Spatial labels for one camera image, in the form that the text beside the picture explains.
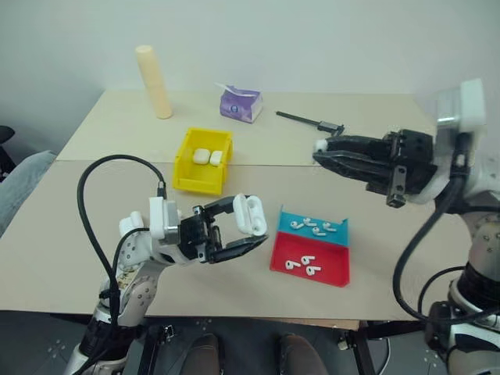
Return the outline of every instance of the yellow bin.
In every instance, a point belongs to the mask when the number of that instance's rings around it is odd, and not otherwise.
[[[207,148],[210,152],[222,151],[220,164],[213,166],[193,163],[197,148]],[[222,194],[222,185],[227,178],[227,163],[232,155],[230,131],[189,128],[175,156],[173,187],[197,193]]]

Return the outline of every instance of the person's foot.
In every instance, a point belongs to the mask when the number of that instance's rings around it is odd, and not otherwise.
[[[206,334],[193,342],[180,375],[220,375],[219,340]]]
[[[328,375],[320,356],[311,344],[296,334],[280,339],[281,375]]]

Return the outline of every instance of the yellow foam cylinder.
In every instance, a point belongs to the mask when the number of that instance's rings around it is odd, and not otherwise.
[[[155,50],[151,45],[140,45],[135,49],[135,54],[156,117],[168,119],[172,116],[172,109],[163,84],[162,72],[159,68]]]

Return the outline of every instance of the black cable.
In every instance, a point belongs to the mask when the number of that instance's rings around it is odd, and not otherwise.
[[[122,248],[125,241],[134,233],[137,232],[147,232],[149,228],[134,228],[133,230],[129,230],[123,237],[121,237],[120,242],[116,246],[115,255],[112,258],[112,271],[116,274],[116,270],[118,269],[118,258],[120,257],[120,249]]]
[[[402,273],[405,269],[406,263],[408,262],[409,257],[418,246],[418,244],[423,240],[423,238],[429,233],[430,229],[435,225],[435,223],[443,216],[444,213],[448,211],[452,203],[456,200],[457,196],[462,192],[462,189],[465,185],[466,178],[464,176],[454,176],[450,179],[450,182],[447,186],[446,196],[443,198],[441,203],[433,214],[429,217],[429,219],[425,222],[425,224],[416,232],[415,236],[409,242],[408,246],[406,246],[405,251],[401,254],[396,263],[396,267],[394,270],[394,274],[392,276],[392,290],[394,292],[394,297],[396,298],[397,303],[405,310],[409,315],[417,318],[418,320],[422,320],[427,323],[438,323],[438,324],[461,324],[461,323],[470,323],[474,320],[485,318],[487,316],[500,313],[500,308],[486,309],[482,312],[474,313],[472,315],[462,316],[455,319],[435,319],[430,318],[429,316],[425,316],[420,312],[415,311],[412,307],[405,301],[402,296],[401,291],[401,279]]]
[[[436,279],[438,279],[439,277],[445,275],[446,273],[455,272],[455,271],[462,271],[464,269],[465,269],[464,266],[449,267],[449,268],[447,268],[445,270],[439,271],[438,273],[436,273],[435,275],[433,275],[429,280],[427,280],[427,282],[425,283],[425,285],[422,288],[422,291],[420,291],[420,294],[419,294],[419,301],[418,301],[418,305],[417,305],[417,311],[419,313],[422,312],[423,298],[425,297],[425,294],[427,293],[427,289],[429,289],[430,285]]]
[[[116,281],[116,272],[113,272],[113,268],[109,264],[109,261],[106,258],[105,253],[102,251],[101,245],[99,244],[95,236],[95,233],[92,230],[90,221],[88,219],[87,210],[85,209],[84,189],[85,189],[85,183],[87,182],[87,179],[89,175],[92,173],[92,171],[94,171],[98,166],[107,163],[108,161],[111,160],[132,160],[144,166],[147,166],[151,171],[153,171],[153,173],[159,179],[157,195],[166,198],[166,184],[165,180],[163,179],[162,173],[150,162],[132,155],[118,154],[100,158],[87,167],[87,169],[82,173],[80,180],[78,181],[78,187],[77,187],[78,213],[80,214],[81,222],[84,226],[85,233],[87,234],[88,239],[91,242],[91,245],[94,248],[97,257],[101,261],[101,264],[104,267],[104,270],[106,271],[109,278],[109,314],[111,315],[111,324],[109,328],[109,333],[107,335],[108,337],[111,336],[113,331],[118,326],[118,315],[120,312],[120,288],[118,287],[118,282]],[[98,359],[101,358],[105,353],[101,352],[97,354],[97,352],[98,351],[96,350],[95,353],[92,353],[92,355],[87,359],[84,365],[82,365],[82,367],[76,373],[74,373],[74,375],[83,373],[86,369],[94,365],[98,361]]]

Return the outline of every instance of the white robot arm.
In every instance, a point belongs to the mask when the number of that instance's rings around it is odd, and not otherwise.
[[[132,159],[161,173],[148,162],[129,155],[111,155],[91,164],[82,175],[78,205],[85,230],[98,255],[100,246],[88,223],[83,202],[88,174],[102,163]],[[133,212],[120,221],[121,240],[117,246],[109,277],[103,283],[99,301],[82,342],[73,350],[65,375],[122,373],[132,341],[141,333],[141,322],[155,298],[161,272],[175,264],[219,263],[244,255],[266,239],[266,219],[260,199],[255,196],[227,197],[193,208],[194,215],[180,219],[177,204],[167,201],[160,178],[158,196],[150,198],[150,226],[141,214]],[[237,226],[250,237],[228,243],[224,248],[215,216],[234,213]]]
[[[411,130],[381,140],[331,137],[317,143],[313,157],[335,173],[367,182],[366,190],[386,195],[390,207],[435,200],[436,210],[395,267],[395,298],[427,324],[426,341],[450,374],[499,374],[500,161],[497,155],[474,154],[486,123],[480,80],[444,91],[437,107],[435,143],[430,135]],[[403,298],[401,275],[416,246],[445,213],[462,216],[473,245],[448,301],[435,302],[425,316],[421,306],[416,311]]]

